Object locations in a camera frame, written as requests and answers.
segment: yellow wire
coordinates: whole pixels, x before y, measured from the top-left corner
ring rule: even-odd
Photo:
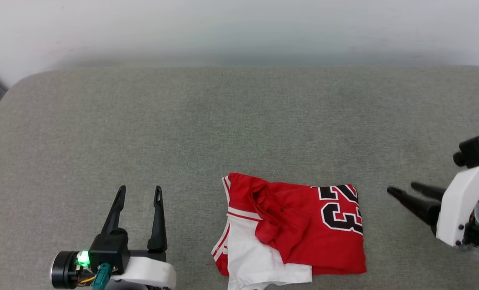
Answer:
[[[96,276],[94,276],[94,277],[92,277],[92,278],[89,278],[89,279],[82,280],[82,281],[80,281],[79,284],[83,284],[83,283],[90,282],[90,281],[94,280],[95,278],[96,278]]]

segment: gray fabric surface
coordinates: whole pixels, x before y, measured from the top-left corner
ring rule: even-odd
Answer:
[[[127,185],[121,226],[146,247],[164,193],[178,289],[225,290],[210,250],[220,178],[352,183],[368,272],[278,289],[479,289],[479,258],[446,246],[385,193],[447,186],[479,135],[479,68],[87,68],[28,77],[0,103],[0,289],[51,289]]]

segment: round black motor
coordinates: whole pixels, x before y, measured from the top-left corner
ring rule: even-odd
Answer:
[[[55,289],[74,289],[77,287],[77,255],[79,252],[62,251],[51,266],[50,279]]]

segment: black number with white outline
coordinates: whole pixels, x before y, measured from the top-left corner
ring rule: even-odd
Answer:
[[[343,213],[339,205],[340,195],[356,204],[356,213]],[[350,231],[363,235],[361,213],[358,205],[358,193],[354,187],[347,185],[319,187],[320,200],[331,200],[322,208],[322,221],[333,230]]]

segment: green light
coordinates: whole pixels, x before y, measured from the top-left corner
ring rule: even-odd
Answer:
[[[82,251],[78,257],[78,264],[80,266],[87,266],[90,264],[89,261],[89,251]]]

